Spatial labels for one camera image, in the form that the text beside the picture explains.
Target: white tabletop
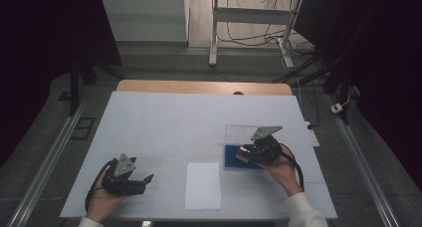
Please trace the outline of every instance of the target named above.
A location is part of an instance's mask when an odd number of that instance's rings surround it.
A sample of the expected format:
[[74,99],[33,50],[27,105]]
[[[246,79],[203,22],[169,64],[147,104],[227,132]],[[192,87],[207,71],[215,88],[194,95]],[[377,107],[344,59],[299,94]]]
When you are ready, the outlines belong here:
[[[311,204],[336,218],[296,97],[114,92],[61,217],[86,215],[84,200],[107,161],[137,157],[130,179],[154,173],[143,195],[126,199],[114,216],[142,220],[278,220],[288,218],[285,191],[265,171],[224,170],[226,126],[282,125],[274,137],[289,146],[305,177]],[[191,162],[220,163],[219,210],[186,210]]]

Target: white paper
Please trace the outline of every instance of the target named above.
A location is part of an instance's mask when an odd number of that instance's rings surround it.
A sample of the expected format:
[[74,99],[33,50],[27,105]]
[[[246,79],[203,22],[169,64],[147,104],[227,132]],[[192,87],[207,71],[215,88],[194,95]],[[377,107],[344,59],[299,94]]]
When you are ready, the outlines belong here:
[[220,163],[188,163],[185,209],[221,209]]

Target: white wall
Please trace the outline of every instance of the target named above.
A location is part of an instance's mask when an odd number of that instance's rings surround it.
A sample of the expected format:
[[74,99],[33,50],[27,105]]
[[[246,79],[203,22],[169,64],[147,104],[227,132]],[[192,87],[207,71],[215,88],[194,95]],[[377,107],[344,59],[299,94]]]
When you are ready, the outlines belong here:
[[116,41],[188,40],[189,0],[103,0]]

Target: right hand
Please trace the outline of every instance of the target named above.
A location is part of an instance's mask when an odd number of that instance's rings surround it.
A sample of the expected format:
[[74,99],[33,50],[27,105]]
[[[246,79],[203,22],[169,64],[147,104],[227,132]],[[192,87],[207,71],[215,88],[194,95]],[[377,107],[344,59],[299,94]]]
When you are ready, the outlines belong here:
[[[292,152],[285,145],[280,144],[280,146],[285,154],[293,157]],[[295,167],[285,157],[280,156],[270,164],[257,163],[257,165],[266,169],[274,180],[283,186],[289,196],[304,192],[296,179]]]

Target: wooden panel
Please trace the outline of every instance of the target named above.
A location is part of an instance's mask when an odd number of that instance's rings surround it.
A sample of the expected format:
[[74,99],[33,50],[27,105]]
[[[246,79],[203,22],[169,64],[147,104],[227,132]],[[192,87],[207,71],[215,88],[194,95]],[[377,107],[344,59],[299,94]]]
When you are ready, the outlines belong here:
[[146,81],[123,80],[116,89],[119,92],[148,92],[172,94],[215,94],[233,95],[242,92],[244,95],[291,96],[292,90],[286,84],[258,83],[224,83],[224,82],[191,82],[191,81]]

